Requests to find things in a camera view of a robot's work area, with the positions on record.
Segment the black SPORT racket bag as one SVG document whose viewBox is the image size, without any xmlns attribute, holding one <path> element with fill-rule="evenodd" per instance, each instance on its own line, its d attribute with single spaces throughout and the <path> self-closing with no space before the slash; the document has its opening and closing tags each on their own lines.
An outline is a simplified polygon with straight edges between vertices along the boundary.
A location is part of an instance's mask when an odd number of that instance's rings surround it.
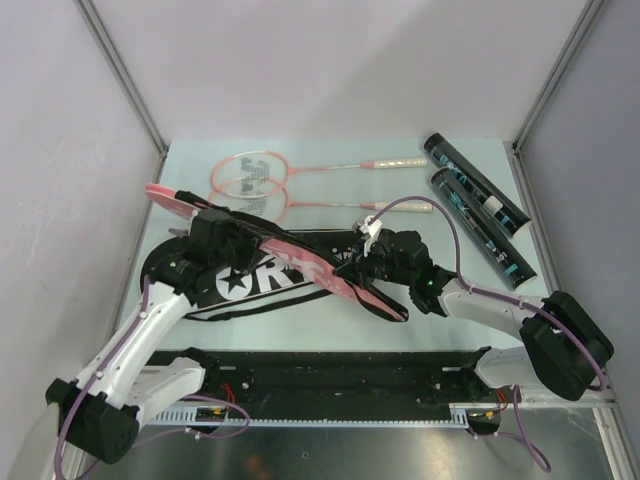
<svg viewBox="0 0 640 480">
<path fill-rule="evenodd" d="M 293 230 L 303 240 L 327 249 L 339 261 L 351 256 L 358 235 L 347 229 Z M 140 289 L 146 275 L 170 253 L 175 253 L 181 240 L 173 236 L 158 244 L 146 257 L 140 273 Z M 204 296 L 183 317 L 196 322 L 221 322 L 243 318 L 313 302 L 331 295 L 307 280 L 302 273 L 273 255 L 262 254 L 261 262 L 242 276 L 225 268 L 208 273 L 204 281 Z"/>
</svg>

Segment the pink SPORT racket bag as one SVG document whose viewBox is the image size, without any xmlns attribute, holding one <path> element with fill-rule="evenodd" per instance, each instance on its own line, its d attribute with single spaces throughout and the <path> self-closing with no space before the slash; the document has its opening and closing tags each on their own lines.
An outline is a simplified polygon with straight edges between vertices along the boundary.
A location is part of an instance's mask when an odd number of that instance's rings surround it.
<svg viewBox="0 0 640 480">
<path fill-rule="evenodd" d="M 178 251 L 161 259 L 154 266 L 151 278 L 171 285 L 176 293 L 184 293 L 192 302 L 197 302 L 204 294 L 202 278 L 208 273 L 232 268 L 228 263 L 227 227 L 237 222 L 253 225 L 264 235 L 257 265 L 262 254 L 273 255 L 324 290 L 358 303 L 384 320 L 405 322 L 409 319 L 404 306 L 377 288 L 363 289 L 335 277 L 333 271 L 342 263 L 328 250 L 270 221 L 163 185 L 151 183 L 145 187 L 145 194 L 165 210 L 189 220 L 189 228 L 180 238 Z"/>
</svg>

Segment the red white badminton racket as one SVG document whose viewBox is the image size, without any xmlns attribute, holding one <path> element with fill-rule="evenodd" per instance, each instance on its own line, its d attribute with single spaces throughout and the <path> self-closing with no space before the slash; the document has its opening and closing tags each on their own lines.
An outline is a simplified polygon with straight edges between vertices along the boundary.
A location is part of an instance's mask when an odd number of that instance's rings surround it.
<svg viewBox="0 0 640 480">
<path fill-rule="evenodd" d="M 254 150 L 231 155 L 212 170 L 214 193 L 234 199 L 256 199 L 282 191 L 295 174 L 341 172 L 347 170 L 389 170 L 422 168 L 426 158 L 371 160 L 349 165 L 294 167 L 286 157 L 270 150 Z"/>
</svg>

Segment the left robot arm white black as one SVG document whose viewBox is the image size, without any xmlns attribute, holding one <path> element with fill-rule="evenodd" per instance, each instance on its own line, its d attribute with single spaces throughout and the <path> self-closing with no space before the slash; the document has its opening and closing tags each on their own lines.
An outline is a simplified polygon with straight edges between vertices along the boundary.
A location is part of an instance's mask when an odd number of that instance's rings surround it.
<svg viewBox="0 0 640 480">
<path fill-rule="evenodd" d="M 203 277 L 226 267 L 247 272 L 257 264 L 268 237 L 260 221 L 218 207 L 195 214 L 179 249 L 144 277 L 138 306 L 102 350 L 73 380 L 51 383 L 45 398 L 58 411 L 57 475 L 66 446 L 114 464 L 159 413 L 193 394 L 207 400 L 219 392 L 221 376 L 198 350 L 147 381 L 138 377 L 161 340 L 203 297 Z"/>
</svg>

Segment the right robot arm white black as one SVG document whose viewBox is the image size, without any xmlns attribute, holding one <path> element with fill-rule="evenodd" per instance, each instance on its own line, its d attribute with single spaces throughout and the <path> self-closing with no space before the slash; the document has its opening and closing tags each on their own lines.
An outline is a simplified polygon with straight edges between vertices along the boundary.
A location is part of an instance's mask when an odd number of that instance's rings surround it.
<svg viewBox="0 0 640 480">
<path fill-rule="evenodd" d="M 434 263 L 415 231 L 385 229 L 370 247 L 359 241 L 334 275 L 366 292 L 376 280 L 403 285 L 424 314 L 473 321 L 520 340 L 519 347 L 481 350 L 463 373 L 462 391 L 473 401 L 523 385 L 576 401 L 607 385 L 604 369 L 613 344 L 573 296 L 555 291 L 535 297 L 474 285 Z"/>
</svg>

